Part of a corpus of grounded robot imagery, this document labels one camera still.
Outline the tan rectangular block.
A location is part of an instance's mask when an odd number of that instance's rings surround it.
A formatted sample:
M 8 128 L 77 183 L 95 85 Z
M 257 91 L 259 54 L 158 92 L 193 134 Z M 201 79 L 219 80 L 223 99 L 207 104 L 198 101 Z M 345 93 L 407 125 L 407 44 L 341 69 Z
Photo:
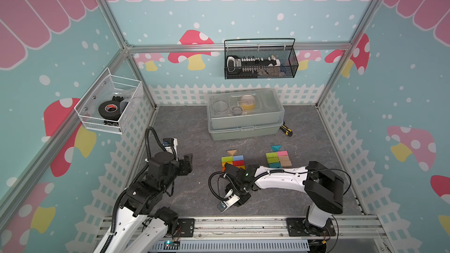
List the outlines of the tan rectangular block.
M 283 168 L 288 168 L 288 167 L 291 167 L 291 166 L 292 166 L 292 163 L 291 163 L 290 160 L 283 160 L 283 161 L 280 161 L 280 165 L 281 165 Z

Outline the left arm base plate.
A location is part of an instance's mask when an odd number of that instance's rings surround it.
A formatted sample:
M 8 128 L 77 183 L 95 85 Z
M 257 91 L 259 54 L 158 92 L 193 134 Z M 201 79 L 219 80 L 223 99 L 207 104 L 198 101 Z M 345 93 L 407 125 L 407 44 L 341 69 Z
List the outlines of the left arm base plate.
M 193 237 L 195 230 L 195 219 L 176 219 L 168 227 L 168 235 L 172 238 Z

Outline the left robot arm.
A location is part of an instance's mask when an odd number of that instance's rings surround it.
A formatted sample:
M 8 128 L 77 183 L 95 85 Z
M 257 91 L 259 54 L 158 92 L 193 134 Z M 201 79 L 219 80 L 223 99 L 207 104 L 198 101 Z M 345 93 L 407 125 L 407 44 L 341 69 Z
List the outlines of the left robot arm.
M 193 155 L 179 159 L 177 143 L 174 138 L 159 140 L 151 126 L 145 130 L 146 165 L 119 194 L 110 228 L 95 252 L 147 253 L 166 235 L 181 231 L 176 212 L 168 207 L 153 210 L 165 194 L 173 195 L 175 179 L 193 170 Z

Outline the red block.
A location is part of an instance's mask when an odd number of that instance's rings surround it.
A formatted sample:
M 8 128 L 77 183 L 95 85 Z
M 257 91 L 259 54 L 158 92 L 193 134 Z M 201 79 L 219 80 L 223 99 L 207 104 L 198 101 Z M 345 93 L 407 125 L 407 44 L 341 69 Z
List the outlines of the red block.
M 244 166 L 245 162 L 243 160 L 237 160 L 232 162 L 233 166 Z

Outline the light blue block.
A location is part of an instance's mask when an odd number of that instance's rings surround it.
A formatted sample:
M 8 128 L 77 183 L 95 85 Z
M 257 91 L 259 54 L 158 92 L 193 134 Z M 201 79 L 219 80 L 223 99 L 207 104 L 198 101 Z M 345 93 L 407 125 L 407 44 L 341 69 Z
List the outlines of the light blue block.
M 234 156 L 233 157 L 233 162 L 243 161 L 243 160 L 244 160 L 244 156 L 242 156 L 242 155 L 238 155 L 238 156 Z

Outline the teal rectangular block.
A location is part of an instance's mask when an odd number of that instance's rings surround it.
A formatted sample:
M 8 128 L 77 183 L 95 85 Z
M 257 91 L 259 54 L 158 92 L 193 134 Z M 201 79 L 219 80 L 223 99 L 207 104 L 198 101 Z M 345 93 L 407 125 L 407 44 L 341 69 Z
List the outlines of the teal rectangular block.
M 281 164 L 279 162 L 277 162 L 277 163 L 269 164 L 269 167 L 279 169 L 279 168 L 281 168 Z

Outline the green block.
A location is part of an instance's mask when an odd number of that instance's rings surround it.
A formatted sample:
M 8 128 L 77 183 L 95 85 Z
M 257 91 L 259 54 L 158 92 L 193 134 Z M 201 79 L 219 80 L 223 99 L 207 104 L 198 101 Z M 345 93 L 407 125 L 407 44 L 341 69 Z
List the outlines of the green block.
M 233 162 L 233 157 L 232 156 L 225 156 L 221 158 L 221 162 L 222 163 L 226 163 L 226 162 Z
M 267 158 L 267 162 L 268 164 L 276 164 L 279 163 L 279 158 L 278 157 L 272 157 L 272 158 Z
M 269 158 L 277 158 L 277 157 L 278 157 L 278 155 L 277 155 L 276 152 L 266 153 L 266 158 L 267 159 L 269 159 Z

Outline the green block top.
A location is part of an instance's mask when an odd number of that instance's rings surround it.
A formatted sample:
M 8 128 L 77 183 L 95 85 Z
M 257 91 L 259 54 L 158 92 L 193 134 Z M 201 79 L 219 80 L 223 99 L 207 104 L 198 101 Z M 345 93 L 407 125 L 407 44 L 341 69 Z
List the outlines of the green block top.
M 226 162 L 233 162 L 233 157 L 232 156 L 225 156 L 221 158 L 221 162 L 222 163 L 226 163 Z

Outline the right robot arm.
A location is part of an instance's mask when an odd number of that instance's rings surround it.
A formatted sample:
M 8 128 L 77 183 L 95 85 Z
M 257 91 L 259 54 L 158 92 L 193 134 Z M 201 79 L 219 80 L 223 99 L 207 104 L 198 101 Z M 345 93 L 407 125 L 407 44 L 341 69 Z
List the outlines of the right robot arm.
M 343 197 L 350 187 L 345 187 L 345 180 L 336 168 L 327 168 L 317 161 L 310 161 L 307 166 L 298 168 L 272 168 L 250 165 L 241 169 L 229 163 L 225 170 L 214 172 L 208 178 L 208 187 L 215 198 L 220 200 L 217 208 L 224 212 L 234 205 L 242 206 L 251 192 L 263 189 L 285 189 L 305 193 L 312 200 L 305 218 L 288 219 L 290 236 L 333 237 L 338 225 L 332 222 L 335 214 L 343 213 Z

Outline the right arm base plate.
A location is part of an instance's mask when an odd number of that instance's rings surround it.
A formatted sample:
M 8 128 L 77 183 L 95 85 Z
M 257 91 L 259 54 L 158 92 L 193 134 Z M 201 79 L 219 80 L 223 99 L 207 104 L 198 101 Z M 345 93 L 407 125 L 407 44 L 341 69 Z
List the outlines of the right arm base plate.
M 327 239 L 336 235 L 337 228 L 331 218 L 327 219 L 324 227 L 310 224 L 306 217 L 287 218 L 286 223 L 290 237 L 321 237 Z

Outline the teal triangle block top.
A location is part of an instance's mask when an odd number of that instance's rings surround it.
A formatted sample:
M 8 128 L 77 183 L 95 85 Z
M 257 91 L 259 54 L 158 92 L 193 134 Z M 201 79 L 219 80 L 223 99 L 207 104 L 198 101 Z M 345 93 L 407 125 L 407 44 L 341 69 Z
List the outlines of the teal triangle block top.
M 282 148 L 281 145 L 272 145 L 272 146 L 271 146 L 271 150 L 272 150 L 273 152 L 278 152 L 278 151 L 281 150 L 281 148 Z

